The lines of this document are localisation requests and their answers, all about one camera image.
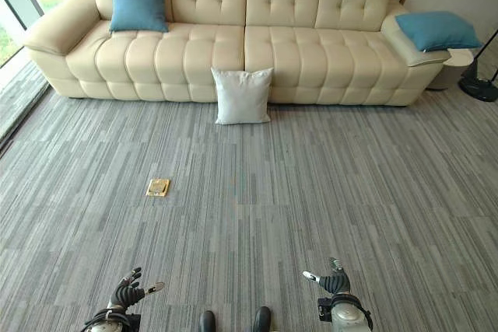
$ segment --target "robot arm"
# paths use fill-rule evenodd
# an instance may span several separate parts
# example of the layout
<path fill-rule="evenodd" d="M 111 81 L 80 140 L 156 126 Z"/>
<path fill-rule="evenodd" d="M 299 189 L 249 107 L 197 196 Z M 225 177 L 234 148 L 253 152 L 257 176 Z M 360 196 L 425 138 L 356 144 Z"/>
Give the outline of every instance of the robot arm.
<path fill-rule="evenodd" d="M 350 294 L 349 278 L 340 262 L 331 258 L 332 276 L 319 277 L 309 271 L 303 272 L 305 278 L 317 282 L 332 294 L 332 298 L 318 299 L 318 316 L 321 321 L 332 323 L 333 331 L 369 332 L 374 323 L 370 311 L 365 310 L 361 301 Z"/>
<path fill-rule="evenodd" d="M 97 312 L 85 322 L 81 332 L 129 332 L 139 330 L 140 315 L 126 315 L 129 306 L 136 304 L 146 295 L 164 288 L 164 283 L 156 283 L 147 289 L 138 288 L 136 281 L 142 276 L 140 267 L 134 268 L 124 276 L 113 291 L 106 309 Z"/>

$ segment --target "brass floor box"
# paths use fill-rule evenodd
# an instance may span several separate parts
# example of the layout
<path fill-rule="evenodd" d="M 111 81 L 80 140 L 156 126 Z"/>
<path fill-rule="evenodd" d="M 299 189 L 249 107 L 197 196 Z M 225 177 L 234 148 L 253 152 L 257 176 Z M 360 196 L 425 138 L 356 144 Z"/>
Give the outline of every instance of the brass floor box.
<path fill-rule="evenodd" d="M 166 196 L 168 187 L 170 186 L 169 179 L 152 179 L 147 187 L 147 196 Z"/>

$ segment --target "seat cushion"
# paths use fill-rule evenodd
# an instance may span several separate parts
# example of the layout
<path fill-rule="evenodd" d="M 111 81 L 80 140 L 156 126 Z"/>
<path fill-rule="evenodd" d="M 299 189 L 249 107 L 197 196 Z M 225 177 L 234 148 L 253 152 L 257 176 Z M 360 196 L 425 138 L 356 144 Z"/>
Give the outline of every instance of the seat cushion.
<path fill-rule="evenodd" d="M 90 97 L 215 102 L 211 67 L 244 70 L 242 26 L 170 23 L 169 32 L 110 33 L 100 21 L 66 61 Z"/>
<path fill-rule="evenodd" d="M 274 67 L 273 103 L 408 105 L 440 66 L 409 68 L 379 32 L 247 26 L 249 72 Z"/>

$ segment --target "white pillow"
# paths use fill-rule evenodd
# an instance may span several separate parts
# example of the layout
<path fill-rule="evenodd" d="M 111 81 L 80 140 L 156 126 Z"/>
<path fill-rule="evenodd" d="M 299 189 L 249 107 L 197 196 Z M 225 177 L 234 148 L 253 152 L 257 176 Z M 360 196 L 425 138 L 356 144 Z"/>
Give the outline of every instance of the white pillow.
<path fill-rule="evenodd" d="M 211 68 L 218 94 L 217 124 L 258 124 L 266 113 L 273 68 L 259 72 L 230 72 Z"/>

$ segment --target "blue pillow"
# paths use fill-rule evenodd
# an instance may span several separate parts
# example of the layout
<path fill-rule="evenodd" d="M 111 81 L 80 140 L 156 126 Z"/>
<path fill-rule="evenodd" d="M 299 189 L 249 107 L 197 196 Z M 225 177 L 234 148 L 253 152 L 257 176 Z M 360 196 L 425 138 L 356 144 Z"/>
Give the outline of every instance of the blue pillow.
<path fill-rule="evenodd" d="M 419 51 L 482 46 L 474 27 L 451 12 L 407 13 L 396 21 Z"/>
<path fill-rule="evenodd" d="M 112 8 L 110 31 L 168 31 L 164 0 L 112 0 Z"/>

